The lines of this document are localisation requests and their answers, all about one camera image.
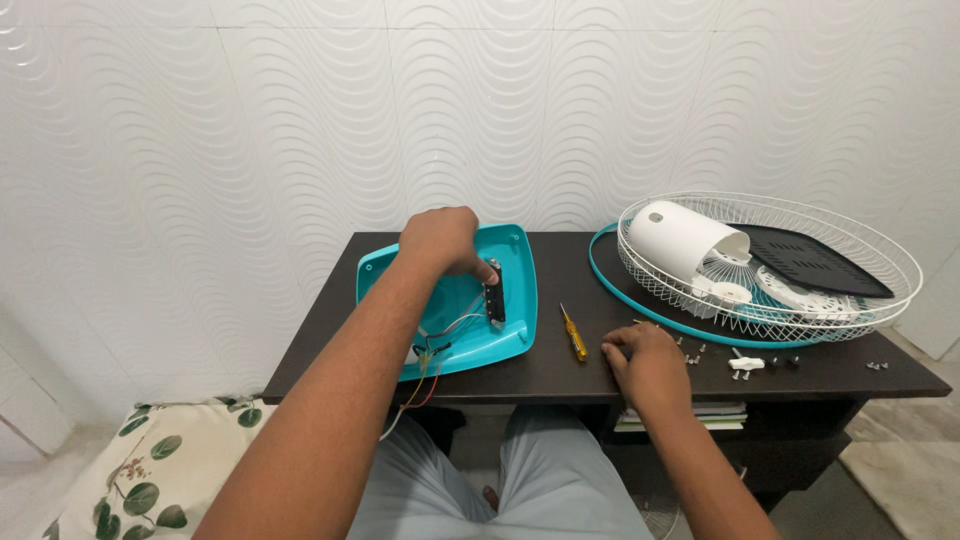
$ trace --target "hand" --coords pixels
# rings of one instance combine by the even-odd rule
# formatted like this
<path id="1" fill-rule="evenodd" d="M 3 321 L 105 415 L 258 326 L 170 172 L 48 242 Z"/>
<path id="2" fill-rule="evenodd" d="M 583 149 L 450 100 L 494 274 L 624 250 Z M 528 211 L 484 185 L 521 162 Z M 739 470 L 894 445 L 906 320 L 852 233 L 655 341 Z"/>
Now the hand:
<path id="1" fill-rule="evenodd" d="M 468 207 L 427 210 L 407 221 L 400 233 L 400 254 L 419 264 L 435 264 L 446 276 L 472 274 L 482 283 L 496 285 L 496 272 L 473 249 L 478 225 Z"/>
<path id="2" fill-rule="evenodd" d="M 629 362 L 619 347 L 632 350 Z M 650 323 L 633 325 L 605 335 L 600 348 L 644 423 L 693 415 L 684 355 L 669 333 Z"/>

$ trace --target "plastic fan base cover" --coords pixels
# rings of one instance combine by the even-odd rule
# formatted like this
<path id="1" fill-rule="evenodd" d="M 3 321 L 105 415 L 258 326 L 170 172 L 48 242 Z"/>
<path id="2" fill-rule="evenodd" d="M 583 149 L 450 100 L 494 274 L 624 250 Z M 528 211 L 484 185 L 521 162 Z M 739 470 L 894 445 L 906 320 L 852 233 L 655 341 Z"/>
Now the plastic fan base cover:
<path id="1" fill-rule="evenodd" d="M 519 225 L 482 225 L 473 236 L 473 247 L 483 260 L 495 258 L 503 272 L 503 298 L 506 323 L 502 330 L 492 326 L 487 317 L 469 317 L 451 333 L 437 340 L 434 347 L 447 341 L 449 349 L 437 353 L 426 366 L 427 377 L 492 364 L 525 353 L 534 343 L 537 332 L 537 275 L 527 233 Z M 394 260 L 398 244 L 363 256 L 357 264 L 357 304 Z M 428 333 L 439 333 L 457 319 L 470 302 L 483 292 L 483 285 L 473 276 L 444 277 L 437 282 L 420 319 Z M 483 313 L 480 299 L 475 313 Z M 414 344 L 425 346 L 419 333 Z M 404 365 L 400 379 L 416 380 L 421 375 L 420 363 Z"/>
<path id="2" fill-rule="evenodd" d="M 894 298 L 890 287 L 807 234 L 762 225 L 730 226 L 748 234 L 751 255 L 788 282 L 835 294 Z"/>

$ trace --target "yellow screwdriver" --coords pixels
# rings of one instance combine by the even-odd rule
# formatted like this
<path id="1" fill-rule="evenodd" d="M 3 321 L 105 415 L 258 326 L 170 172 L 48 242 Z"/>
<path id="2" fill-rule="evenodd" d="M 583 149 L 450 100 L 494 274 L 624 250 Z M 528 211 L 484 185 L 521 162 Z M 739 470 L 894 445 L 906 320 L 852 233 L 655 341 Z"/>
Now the yellow screwdriver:
<path id="1" fill-rule="evenodd" d="M 566 309 L 564 305 L 560 304 L 560 310 L 564 313 L 564 320 L 566 321 L 566 333 L 570 334 L 570 341 L 573 343 L 573 350 L 577 353 L 577 359 L 584 361 L 587 358 L 587 347 L 584 347 L 584 340 L 580 337 L 580 333 L 577 331 L 577 326 L 573 324 L 573 321 L 570 320 L 570 316 L 566 314 Z"/>

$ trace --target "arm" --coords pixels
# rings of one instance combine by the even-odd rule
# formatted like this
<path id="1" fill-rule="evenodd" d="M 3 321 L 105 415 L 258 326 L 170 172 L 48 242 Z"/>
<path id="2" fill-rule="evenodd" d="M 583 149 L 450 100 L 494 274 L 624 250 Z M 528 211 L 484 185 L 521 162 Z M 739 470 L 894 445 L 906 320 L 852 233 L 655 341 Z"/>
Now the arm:
<path id="1" fill-rule="evenodd" d="M 621 346 L 633 350 L 629 362 Z M 684 355 L 673 338 L 654 325 L 641 324 L 608 333 L 602 349 L 680 494 L 694 537 L 780 538 L 694 416 Z"/>
<path id="2" fill-rule="evenodd" d="M 496 282 L 467 207 L 410 218 L 394 262 L 306 370 L 230 474 L 194 538 L 343 538 L 417 324 L 437 279 Z M 258 500 L 249 509 L 251 493 Z"/>

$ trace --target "left hand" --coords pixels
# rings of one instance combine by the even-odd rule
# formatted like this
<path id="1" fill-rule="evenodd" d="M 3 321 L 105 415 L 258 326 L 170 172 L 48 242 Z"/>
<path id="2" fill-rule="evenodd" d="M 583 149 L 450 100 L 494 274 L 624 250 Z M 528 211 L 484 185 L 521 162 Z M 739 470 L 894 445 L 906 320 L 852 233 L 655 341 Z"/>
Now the left hand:
<path id="1" fill-rule="evenodd" d="M 435 264 L 447 276 L 471 274 L 480 282 L 496 285 L 496 272 L 473 249 L 479 224 L 468 207 L 421 212 L 411 217 L 400 233 L 400 254 L 421 264 Z"/>

